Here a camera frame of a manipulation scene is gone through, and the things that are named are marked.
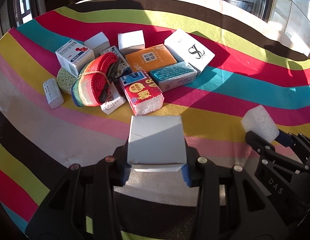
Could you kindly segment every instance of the teal stripe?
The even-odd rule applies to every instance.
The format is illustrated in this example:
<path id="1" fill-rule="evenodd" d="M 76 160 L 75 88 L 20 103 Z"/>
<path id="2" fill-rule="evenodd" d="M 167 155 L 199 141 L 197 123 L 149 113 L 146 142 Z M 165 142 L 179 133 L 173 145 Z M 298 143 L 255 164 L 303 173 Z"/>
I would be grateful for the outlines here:
<path id="1" fill-rule="evenodd" d="M 16 224 L 16 226 L 18 226 L 18 228 L 23 233 L 25 233 L 26 226 L 28 224 L 27 221 L 23 219 L 21 216 L 17 215 L 15 212 L 13 212 L 10 208 L 5 206 L 2 202 L 1 204 L 4 207 L 5 211 L 7 212 L 7 214 L 9 215 L 10 219 Z"/>
<path id="2" fill-rule="evenodd" d="M 55 53 L 56 50 L 66 44 L 69 40 L 74 40 L 47 30 L 36 20 L 31 20 L 23 25 L 20 25 L 17 30 L 33 42 L 53 53 Z"/>
<path id="3" fill-rule="evenodd" d="M 282 109 L 310 106 L 310 86 L 280 87 L 210 66 L 186 86 Z"/>

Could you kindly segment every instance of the tiled wall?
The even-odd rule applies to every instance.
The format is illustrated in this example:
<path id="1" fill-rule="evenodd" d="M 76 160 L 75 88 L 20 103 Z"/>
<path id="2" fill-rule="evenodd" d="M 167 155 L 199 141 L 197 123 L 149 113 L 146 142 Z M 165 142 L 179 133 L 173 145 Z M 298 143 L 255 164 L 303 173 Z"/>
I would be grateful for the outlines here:
<path id="1" fill-rule="evenodd" d="M 296 51 L 310 54 L 310 1 L 274 0 L 269 25 L 284 32 Z"/>

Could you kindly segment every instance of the round speckled sponge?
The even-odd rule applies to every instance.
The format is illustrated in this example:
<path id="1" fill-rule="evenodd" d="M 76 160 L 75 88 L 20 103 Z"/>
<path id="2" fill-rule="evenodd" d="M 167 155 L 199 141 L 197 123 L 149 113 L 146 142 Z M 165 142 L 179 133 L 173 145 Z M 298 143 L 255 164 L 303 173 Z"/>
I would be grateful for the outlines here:
<path id="1" fill-rule="evenodd" d="M 57 74 L 57 84 L 62 92 L 71 95 L 72 86 L 74 85 L 76 78 L 71 75 L 64 68 L 60 68 Z"/>

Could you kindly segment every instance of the black monogram logo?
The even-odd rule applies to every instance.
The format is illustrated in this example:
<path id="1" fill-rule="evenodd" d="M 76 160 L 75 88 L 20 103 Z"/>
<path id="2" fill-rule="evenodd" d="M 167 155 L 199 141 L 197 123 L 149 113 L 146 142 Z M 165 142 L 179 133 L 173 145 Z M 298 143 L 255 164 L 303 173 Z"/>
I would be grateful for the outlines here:
<path id="1" fill-rule="evenodd" d="M 188 49 L 188 52 L 189 52 L 190 54 L 198 54 L 197 59 L 200 59 L 201 57 L 203 57 L 203 56 L 205 55 L 205 52 L 204 52 L 204 51 L 203 51 L 203 53 L 201 53 L 199 50 L 196 49 L 195 44 L 194 44 L 193 46 L 191 46 L 191 47 Z"/>

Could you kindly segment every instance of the orange box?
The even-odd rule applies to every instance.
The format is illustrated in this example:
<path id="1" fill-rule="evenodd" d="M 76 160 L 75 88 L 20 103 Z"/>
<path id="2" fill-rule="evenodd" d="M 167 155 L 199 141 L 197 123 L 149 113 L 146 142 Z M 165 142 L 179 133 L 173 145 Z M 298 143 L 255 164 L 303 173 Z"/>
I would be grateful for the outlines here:
<path id="1" fill-rule="evenodd" d="M 165 67 L 177 62 L 164 44 L 127 54 L 125 58 L 133 72 L 144 70 L 149 73 L 153 69 Z"/>

